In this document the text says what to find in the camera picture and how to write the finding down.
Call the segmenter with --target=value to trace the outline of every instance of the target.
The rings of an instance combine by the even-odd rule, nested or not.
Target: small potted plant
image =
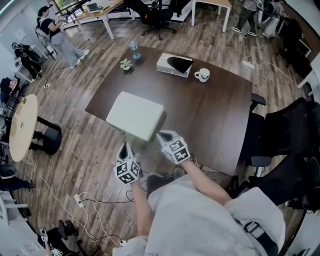
[[[133,64],[131,63],[131,60],[127,60],[126,58],[123,61],[120,61],[121,65],[120,68],[123,70],[129,70]]]

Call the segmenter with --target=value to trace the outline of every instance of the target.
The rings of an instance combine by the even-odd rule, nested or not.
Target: coffee mug
[[[201,68],[200,71],[194,73],[194,76],[204,83],[208,80],[210,71],[206,68]]]

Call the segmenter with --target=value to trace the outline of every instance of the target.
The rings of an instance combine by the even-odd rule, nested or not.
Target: black table base
[[[30,145],[30,149],[41,150],[51,156],[59,150],[59,147],[61,145],[61,128],[58,124],[51,123],[39,116],[37,117],[37,121],[44,124],[45,126],[48,126],[48,128],[46,129],[44,134],[39,131],[34,131],[33,139],[43,140],[43,145],[32,142]]]

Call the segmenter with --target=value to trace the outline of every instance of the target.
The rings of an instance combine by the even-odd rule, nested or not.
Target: black strap
[[[242,226],[242,223],[234,219],[239,225]],[[277,256],[279,253],[279,248],[277,243],[275,243],[270,236],[265,232],[265,230],[260,226],[256,221],[251,221],[245,224],[243,230],[247,233],[249,238],[253,238],[262,246],[266,255],[268,256]]]

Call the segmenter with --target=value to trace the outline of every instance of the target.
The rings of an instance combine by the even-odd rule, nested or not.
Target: black t-shirt
[[[60,28],[58,28],[56,31],[51,31],[48,26],[53,23],[54,25],[56,25],[55,20],[51,19],[51,18],[46,18],[44,21],[42,21],[41,25],[40,25],[40,29],[46,34],[48,35],[50,38],[52,38],[54,35],[58,34],[59,32],[61,32]]]

